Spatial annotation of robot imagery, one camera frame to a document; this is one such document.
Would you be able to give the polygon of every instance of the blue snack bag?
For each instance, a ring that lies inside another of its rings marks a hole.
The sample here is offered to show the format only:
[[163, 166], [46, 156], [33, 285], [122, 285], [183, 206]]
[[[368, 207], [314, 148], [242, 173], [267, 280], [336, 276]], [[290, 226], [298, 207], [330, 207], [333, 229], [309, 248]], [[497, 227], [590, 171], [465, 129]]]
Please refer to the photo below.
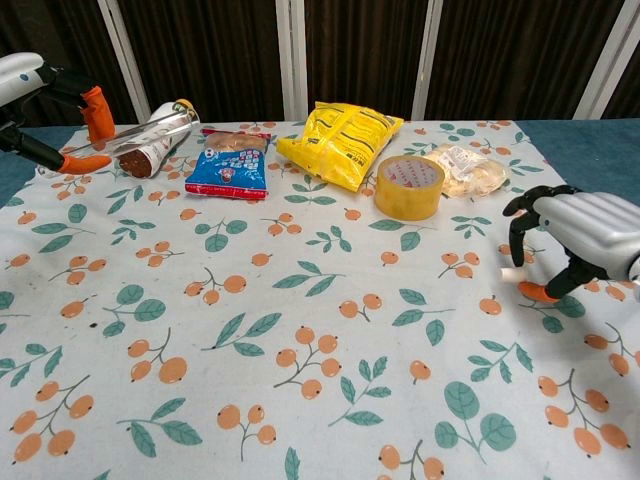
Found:
[[202, 129], [205, 150], [185, 190], [199, 195], [263, 200], [267, 196], [264, 155], [270, 134]]

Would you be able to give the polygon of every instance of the white vertical pole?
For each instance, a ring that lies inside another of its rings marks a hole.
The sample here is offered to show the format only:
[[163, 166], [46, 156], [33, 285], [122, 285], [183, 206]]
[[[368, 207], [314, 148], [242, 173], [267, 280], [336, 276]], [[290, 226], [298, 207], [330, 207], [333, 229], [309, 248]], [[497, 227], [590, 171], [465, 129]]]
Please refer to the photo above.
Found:
[[147, 94], [142, 84], [138, 64], [136, 63], [127, 29], [117, 0], [97, 0], [102, 18], [107, 27], [111, 44], [116, 53], [120, 71], [133, 104], [138, 122], [144, 123], [151, 115]]
[[284, 119], [296, 119], [295, 85], [293, 80], [293, 60], [291, 56], [291, 10], [289, 0], [276, 0], [276, 21], [278, 24], [278, 48], [280, 50], [280, 79], [282, 82], [282, 104]]
[[429, 0], [429, 5], [427, 6], [427, 17], [424, 22], [424, 33], [422, 34], [420, 63], [418, 64], [418, 76], [416, 78], [416, 90], [413, 94], [411, 120], [424, 120], [424, 111], [427, 107], [427, 97], [429, 96], [431, 70], [433, 69], [433, 59], [436, 54], [436, 43], [438, 41], [438, 29], [440, 28], [442, 2], [443, 0]]
[[304, 24], [304, 0], [291, 1], [291, 49], [296, 120], [309, 114], [307, 93], [307, 41]]
[[582, 94], [574, 120], [602, 117], [640, 40], [640, 0], [625, 0]]

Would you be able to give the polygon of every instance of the roll of tape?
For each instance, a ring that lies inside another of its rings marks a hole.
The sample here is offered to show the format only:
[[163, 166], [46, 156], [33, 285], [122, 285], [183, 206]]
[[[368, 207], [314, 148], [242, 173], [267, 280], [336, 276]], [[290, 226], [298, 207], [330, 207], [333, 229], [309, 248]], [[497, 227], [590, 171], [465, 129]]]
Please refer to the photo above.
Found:
[[390, 157], [378, 167], [375, 203], [398, 220], [424, 220], [438, 209], [444, 171], [422, 157]]

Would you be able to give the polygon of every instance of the clear plastic bag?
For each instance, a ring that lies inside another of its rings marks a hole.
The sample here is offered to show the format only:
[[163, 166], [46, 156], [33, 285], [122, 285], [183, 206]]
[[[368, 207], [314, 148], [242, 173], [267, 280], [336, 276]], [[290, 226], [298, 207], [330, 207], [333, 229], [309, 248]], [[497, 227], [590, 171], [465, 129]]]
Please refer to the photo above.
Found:
[[444, 170], [442, 193], [448, 197], [484, 197], [500, 188], [508, 177], [501, 163], [458, 146], [440, 145], [426, 158], [438, 162]]

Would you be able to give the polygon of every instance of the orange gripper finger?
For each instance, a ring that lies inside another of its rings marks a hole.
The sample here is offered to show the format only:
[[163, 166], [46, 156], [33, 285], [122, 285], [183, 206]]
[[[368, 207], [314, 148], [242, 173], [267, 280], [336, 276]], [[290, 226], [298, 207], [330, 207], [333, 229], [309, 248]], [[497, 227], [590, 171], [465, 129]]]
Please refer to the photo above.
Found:
[[559, 298], [553, 298], [547, 295], [547, 292], [544, 289], [544, 285], [538, 285], [537, 283], [532, 282], [520, 282], [518, 284], [518, 290], [525, 297], [530, 298], [531, 300], [536, 300], [538, 302], [544, 303], [556, 303]]
[[113, 137], [116, 133], [116, 128], [113, 124], [109, 105], [102, 94], [102, 89], [93, 87], [87, 93], [83, 93], [82, 98], [87, 102], [87, 108], [82, 110], [82, 115], [89, 127], [89, 140], [93, 143]]
[[71, 173], [73, 175], [82, 175], [83, 173], [91, 173], [106, 167], [111, 163], [111, 158], [106, 155], [92, 155], [85, 158], [76, 158], [71, 155], [64, 156], [64, 163], [58, 170], [60, 173]]

